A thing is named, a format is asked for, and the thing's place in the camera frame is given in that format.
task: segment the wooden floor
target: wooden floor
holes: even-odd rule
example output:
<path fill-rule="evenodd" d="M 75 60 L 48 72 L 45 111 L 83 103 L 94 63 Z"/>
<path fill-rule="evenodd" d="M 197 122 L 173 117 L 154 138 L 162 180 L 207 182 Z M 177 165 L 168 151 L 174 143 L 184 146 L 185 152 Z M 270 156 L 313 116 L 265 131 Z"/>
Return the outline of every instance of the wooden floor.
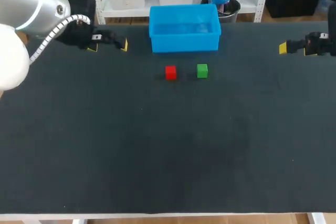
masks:
<path fill-rule="evenodd" d="M 238 15 L 238 22 L 252 22 L 254 14 Z M 280 18 L 272 19 L 264 11 L 262 22 L 300 22 L 300 21 L 327 20 L 323 14 L 316 14 L 310 17 Z M 147 17 L 142 18 L 114 18 L 108 19 L 108 23 L 114 24 L 144 24 L 148 22 Z M 20 34 L 24 42 L 27 39 Z M 327 224 L 336 223 L 336 214 L 325 214 Z M 70 224 L 70 221 L 62 221 L 62 224 Z M 91 220 L 90 224 L 308 224 L 306 214 L 276 214 L 276 215 L 245 215 L 245 216 L 216 216 L 216 217 L 174 217 L 174 218 L 136 218 L 136 219 L 108 219 Z M 20 221 L 0 221 L 0 224 L 22 224 Z"/>

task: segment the black table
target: black table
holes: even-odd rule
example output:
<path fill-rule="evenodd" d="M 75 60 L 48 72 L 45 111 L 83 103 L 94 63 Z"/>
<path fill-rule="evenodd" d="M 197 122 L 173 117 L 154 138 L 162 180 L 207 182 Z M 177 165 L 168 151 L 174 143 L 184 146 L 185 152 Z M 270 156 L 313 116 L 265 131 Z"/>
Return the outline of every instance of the black table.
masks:
<path fill-rule="evenodd" d="M 327 23 L 225 24 L 218 52 L 166 55 L 111 29 L 127 53 L 53 42 L 2 97 L 0 213 L 336 211 L 336 59 L 278 49 Z"/>

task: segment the green cube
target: green cube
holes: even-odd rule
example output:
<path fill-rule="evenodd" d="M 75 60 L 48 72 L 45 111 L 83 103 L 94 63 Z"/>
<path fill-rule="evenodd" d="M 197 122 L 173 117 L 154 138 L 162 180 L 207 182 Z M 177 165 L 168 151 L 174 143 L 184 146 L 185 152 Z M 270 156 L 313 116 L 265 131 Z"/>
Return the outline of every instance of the green cube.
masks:
<path fill-rule="evenodd" d="M 208 78 L 207 64 L 197 64 L 197 78 Z"/>

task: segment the red cube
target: red cube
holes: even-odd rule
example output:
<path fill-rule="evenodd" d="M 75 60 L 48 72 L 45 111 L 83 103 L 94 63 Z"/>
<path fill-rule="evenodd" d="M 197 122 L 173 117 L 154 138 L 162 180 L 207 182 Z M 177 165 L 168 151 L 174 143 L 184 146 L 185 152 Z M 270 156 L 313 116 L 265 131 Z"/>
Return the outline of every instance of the red cube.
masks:
<path fill-rule="evenodd" d="M 166 66 L 166 80 L 173 81 L 176 80 L 176 66 Z"/>

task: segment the white cable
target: white cable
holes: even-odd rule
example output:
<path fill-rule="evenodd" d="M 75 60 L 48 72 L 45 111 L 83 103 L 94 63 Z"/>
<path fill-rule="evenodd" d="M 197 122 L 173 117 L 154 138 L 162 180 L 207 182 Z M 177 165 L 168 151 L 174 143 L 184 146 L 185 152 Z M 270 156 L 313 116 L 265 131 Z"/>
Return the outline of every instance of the white cable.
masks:
<path fill-rule="evenodd" d="M 86 24 L 90 25 L 90 19 L 87 16 L 78 14 L 78 15 L 72 15 L 65 20 L 63 20 L 61 23 L 59 23 L 47 36 L 47 38 L 42 42 L 42 44 L 39 46 L 39 48 L 36 50 L 36 52 L 31 56 L 30 58 L 30 64 L 32 64 L 43 52 L 43 50 L 47 47 L 47 45 L 52 41 L 52 39 L 69 23 L 73 21 L 81 20 L 85 22 Z"/>

